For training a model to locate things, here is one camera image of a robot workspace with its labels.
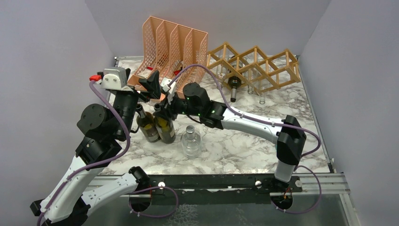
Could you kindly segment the round clear bottle with cap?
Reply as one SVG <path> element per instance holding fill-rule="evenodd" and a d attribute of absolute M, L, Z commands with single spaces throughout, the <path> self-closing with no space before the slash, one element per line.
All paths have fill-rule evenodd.
<path fill-rule="evenodd" d="M 188 158 L 196 158 L 201 153 L 202 139 L 200 132 L 192 125 L 186 127 L 181 135 L 181 148 Z"/>

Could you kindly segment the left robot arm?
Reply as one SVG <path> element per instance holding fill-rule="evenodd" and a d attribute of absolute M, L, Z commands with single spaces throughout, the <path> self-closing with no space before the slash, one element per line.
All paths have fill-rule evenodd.
<path fill-rule="evenodd" d="M 34 201 L 30 208 L 39 226 L 80 226 L 99 207 L 132 192 L 150 190 L 149 176 L 140 167 L 132 167 L 118 179 L 88 190 L 90 182 L 110 162 L 122 157 L 130 145 L 130 132 L 139 101 L 161 96 L 159 72 L 140 79 L 143 93 L 127 84 L 128 69 L 114 67 L 89 79 L 89 87 L 101 104 L 88 105 L 77 123 L 84 135 L 63 178 L 48 197 Z"/>

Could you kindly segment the dark wine bottle with label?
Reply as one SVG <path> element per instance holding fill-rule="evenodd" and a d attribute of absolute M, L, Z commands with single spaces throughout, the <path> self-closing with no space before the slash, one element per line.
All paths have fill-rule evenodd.
<path fill-rule="evenodd" d="M 231 65 L 233 68 L 238 68 L 240 69 L 242 67 L 242 63 L 238 60 Z M 236 102 L 237 100 L 237 89 L 241 86 L 242 81 L 238 76 L 232 76 L 228 79 L 228 85 L 231 88 L 231 97 L 230 101 L 232 103 Z"/>

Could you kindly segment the wooden wine rack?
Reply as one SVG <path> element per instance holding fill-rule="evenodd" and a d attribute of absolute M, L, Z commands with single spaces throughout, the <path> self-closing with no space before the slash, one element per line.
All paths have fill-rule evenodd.
<path fill-rule="evenodd" d="M 224 59 L 216 56 L 220 50 L 223 50 Z M 238 60 L 242 63 L 242 67 L 239 69 L 237 66 L 235 69 L 231 65 Z M 239 53 L 229 43 L 225 42 L 207 53 L 209 70 L 216 73 L 216 67 L 221 63 L 224 64 L 226 75 L 222 80 L 218 76 L 216 77 L 227 89 L 231 89 L 228 85 L 228 79 L 232 76 L 238 76 L 241 79 L 242 84 L 239 88 L 248 87 L 257 94 L 259 94 L 258 83 L 261 80 L 267 82 L 267 88 L 263 90 L 264 92 L 301 82 L 298 59 L 289 49 L 268 56 L 258 46 L 254 46 Z"/>

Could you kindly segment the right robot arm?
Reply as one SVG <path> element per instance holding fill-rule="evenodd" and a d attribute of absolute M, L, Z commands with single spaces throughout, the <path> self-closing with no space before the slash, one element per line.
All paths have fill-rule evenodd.
<path fill-rule="evenodd" d="M 197 116 L 209 128 L 237 130 L 272 142 L 277 146 L 278 164 L 271 185 L 279 192 L 290 186 L 307 139 L 294 116 L 274 119 L 240 111 L 211 100 L 207 91 L 195 82 L 185 85 L 183 98 L 168 93 L 154 109 L 155 116 L 166 120 L 175 120 L 180 114 Z"/>

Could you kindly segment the slim clear glass bottle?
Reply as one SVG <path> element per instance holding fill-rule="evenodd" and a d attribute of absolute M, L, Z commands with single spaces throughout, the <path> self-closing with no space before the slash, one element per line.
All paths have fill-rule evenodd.
<path fill-rule="evenodd" d="M 258 93 L 259 93 L 259 104 L 264 105 L 265 104 L 265 92 L 263 91 L 264 89 L 267 88 L 267 82 L 264 80 L 259 81 L 258 83 Z"/>

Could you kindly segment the small clear glass bottle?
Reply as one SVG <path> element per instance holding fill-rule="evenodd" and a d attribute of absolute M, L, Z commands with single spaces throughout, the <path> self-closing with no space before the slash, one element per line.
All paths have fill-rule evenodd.
<path fill-rule="evenodd" d="M 218 51 L 216 56 L 218 58 L 220 58 L 220 59 L 224 59 L 225 58 L 225 55 L 223 54 L 223 50 Z M 226 69 L 225 69 L 223 63 L 221 63 L 220 65 L 218 65 L 216 67 L 216 75 L 218 76 L 218 78 L 220 80 L 222 80 L 225 77 L 225 75 L 226 75 L 225 71 L 226 71 Z"/>

